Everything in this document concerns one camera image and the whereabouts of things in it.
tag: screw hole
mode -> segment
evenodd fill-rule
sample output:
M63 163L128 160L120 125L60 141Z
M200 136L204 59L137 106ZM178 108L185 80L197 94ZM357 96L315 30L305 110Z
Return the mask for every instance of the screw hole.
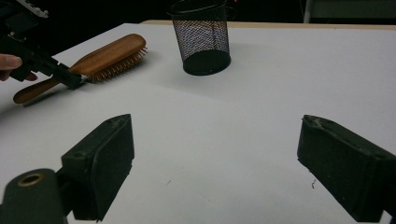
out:
M85 152L76 152L75 154L74 154L74 156L75 157L77 157L77 158L81 158L81 157L84 157L85 156Z
M44 176L42 174L32 174L32 175L27 175L24 178L22 178L19 182L18 185L20 187L29 187L33 186L36 183L40 182Z

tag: black mesh cup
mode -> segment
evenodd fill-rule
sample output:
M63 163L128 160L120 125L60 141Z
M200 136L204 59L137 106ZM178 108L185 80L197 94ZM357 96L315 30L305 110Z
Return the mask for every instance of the black mesh cup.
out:
M173 4L171 16L185 72L207 76L230 65L227 0L181 0Z

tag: table surface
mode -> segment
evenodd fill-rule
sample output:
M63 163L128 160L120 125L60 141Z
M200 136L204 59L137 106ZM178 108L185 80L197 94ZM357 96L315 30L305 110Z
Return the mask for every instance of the table surface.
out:
M57 171L101 122L131 114L134 167L104 223L356 223L297 161L302 117L396 154L395 31L230 27L232 62L207 77L182 70L171 25L126 23L54 58L71 66L133 33L147 40L144 61L104 83L59 85L26 105L12 97L30 82L0 83L0 190Z

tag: hairbrush handle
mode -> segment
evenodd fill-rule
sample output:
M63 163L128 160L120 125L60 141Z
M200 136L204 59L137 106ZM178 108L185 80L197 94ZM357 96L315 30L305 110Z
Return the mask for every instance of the hairbrush handle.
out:
M58 85L59 81L57 81L54 78L48 78L47 80L37 82L36 84L26 87L25 89L22 89L21 91L18 91L14 95L14 102L15 104L24 104L33 98L37 97L44 91L47 91L51 89L52 87Z

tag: table edge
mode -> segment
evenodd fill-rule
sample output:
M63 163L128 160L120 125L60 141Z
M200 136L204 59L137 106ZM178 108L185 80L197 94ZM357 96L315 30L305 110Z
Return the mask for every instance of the table edge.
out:
M148 20L140 24L172 25L172 21ZM228 27L232 28L312 28L312 29L364 29L364 30L393 30L396 25L372 25L372 24L322 24L322 23L281 23L281 22L250 22L250 21L227 21Z

